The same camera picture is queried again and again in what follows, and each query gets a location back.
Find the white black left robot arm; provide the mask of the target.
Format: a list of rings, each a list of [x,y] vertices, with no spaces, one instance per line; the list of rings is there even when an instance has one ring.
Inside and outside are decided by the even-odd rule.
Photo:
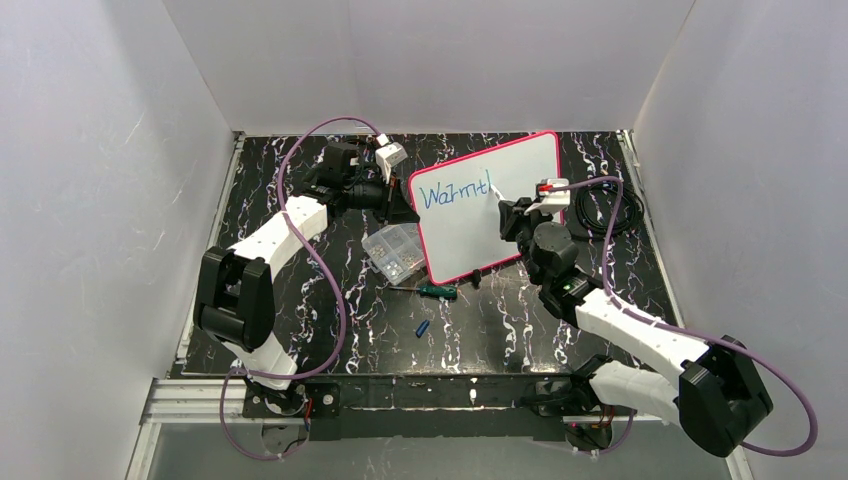
[[[281,393],[303,377],[273,332],[274,279],[300,249],[312,248],[310,239],[350,209],[370,211],[385,224],[418,221],[392,171],[406,157],[404,147],[384,134],[376,139],[372,161],[354,144],[330,142],[280,212],[233,246],[204,253],[194,326],[234,353],[246,379],[260,390]]]

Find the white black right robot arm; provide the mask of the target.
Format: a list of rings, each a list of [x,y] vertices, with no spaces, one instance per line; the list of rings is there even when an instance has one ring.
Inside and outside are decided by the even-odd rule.
[[[502,240],[517,246],[538,298],[556,319],[601,337],[647,364],[642,370],[595,355],[576,370],[565,395],[589,410],[622,406],[680,427],[702,450],[728,456],[773,411],[741,342],[720,344],[671,332],[652,317],[642,323],[613,304],[601,282],[576,264],[579,249],[568,229],[532,199],[497,204]]]

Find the white blue marker pen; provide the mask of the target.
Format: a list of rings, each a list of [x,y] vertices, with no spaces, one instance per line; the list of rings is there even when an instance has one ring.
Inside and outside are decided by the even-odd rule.
[[[500,190],[495,185],[489,186],[489,192],[494,196],[494,198],[498,202],[505,201],[504,195],[500,192]]]

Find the blue marker cap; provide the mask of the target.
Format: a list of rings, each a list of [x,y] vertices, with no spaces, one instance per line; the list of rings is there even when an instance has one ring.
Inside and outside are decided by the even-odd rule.
[[[431,322],[429,320],[424,320],[415,330],[415,336],[421,338],[428,330],[430,324]]]

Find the pink framed whiteboard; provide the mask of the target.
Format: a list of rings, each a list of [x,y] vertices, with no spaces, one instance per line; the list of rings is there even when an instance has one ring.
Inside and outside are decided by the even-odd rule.
[[[507,200],[532,197],[540,181],[561,175],[559,136],[543,131],[420,169],[408,190],[420,217],[421,243],[432,283],[451,283],[518,256],[500,238],[495,185]]]

